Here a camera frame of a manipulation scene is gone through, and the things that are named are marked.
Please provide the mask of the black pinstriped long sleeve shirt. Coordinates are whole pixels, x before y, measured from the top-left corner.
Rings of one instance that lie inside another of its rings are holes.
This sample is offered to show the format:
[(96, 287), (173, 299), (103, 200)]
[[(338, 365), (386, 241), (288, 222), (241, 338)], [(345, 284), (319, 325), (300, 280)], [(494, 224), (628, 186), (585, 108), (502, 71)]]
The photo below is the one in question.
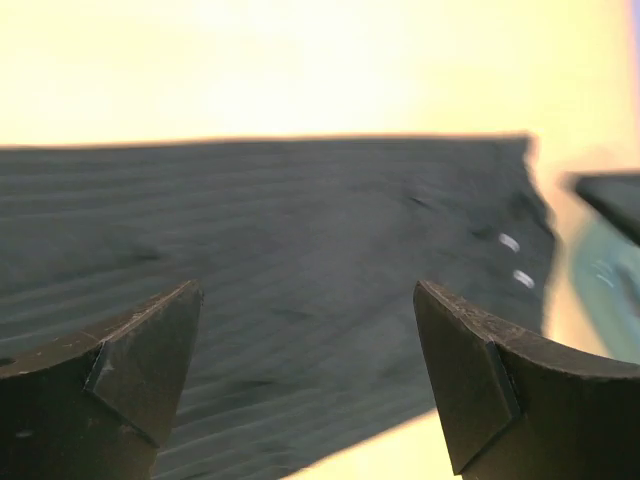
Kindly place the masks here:
[(1, 351), (205, 294), (159, 479), (276, 479), (428, 411), (412, 292), (539, 331), (555, 249), (524, 137), (1, 153)]

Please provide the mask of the translucent blue plastic bin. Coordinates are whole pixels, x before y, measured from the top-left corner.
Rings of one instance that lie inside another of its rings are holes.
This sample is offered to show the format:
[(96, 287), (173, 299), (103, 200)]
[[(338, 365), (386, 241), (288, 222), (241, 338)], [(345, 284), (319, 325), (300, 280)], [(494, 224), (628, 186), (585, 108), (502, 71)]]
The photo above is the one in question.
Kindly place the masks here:
[(561, 344), (639, 361), (639, 249), (602, 220), (559, 230), (544, 333)]

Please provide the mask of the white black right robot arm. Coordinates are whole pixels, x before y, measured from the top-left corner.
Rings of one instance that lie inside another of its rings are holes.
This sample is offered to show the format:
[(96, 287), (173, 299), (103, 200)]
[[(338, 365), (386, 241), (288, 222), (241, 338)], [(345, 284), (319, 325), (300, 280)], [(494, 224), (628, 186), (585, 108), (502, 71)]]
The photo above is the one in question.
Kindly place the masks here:
[(638, 172), (579, 174), (572, 189), (624, 236), (639, 243)]

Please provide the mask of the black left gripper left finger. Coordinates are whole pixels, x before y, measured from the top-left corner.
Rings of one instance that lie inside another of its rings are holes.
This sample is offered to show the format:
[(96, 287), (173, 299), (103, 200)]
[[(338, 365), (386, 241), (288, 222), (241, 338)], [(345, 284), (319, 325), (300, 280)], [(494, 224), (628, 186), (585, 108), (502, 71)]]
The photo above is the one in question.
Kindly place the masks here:
[(195, 281), (1, 366), (1, 476), (148, 479), (194, 351)]

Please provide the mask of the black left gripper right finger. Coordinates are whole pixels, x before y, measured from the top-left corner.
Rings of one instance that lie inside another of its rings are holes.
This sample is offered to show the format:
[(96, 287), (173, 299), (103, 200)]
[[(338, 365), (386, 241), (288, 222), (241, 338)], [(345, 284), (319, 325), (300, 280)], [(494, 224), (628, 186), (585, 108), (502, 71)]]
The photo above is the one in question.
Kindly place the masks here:
[(548, 340), (430, 282), (413, 301), (456, 475), (638, 477), (636, 364)]

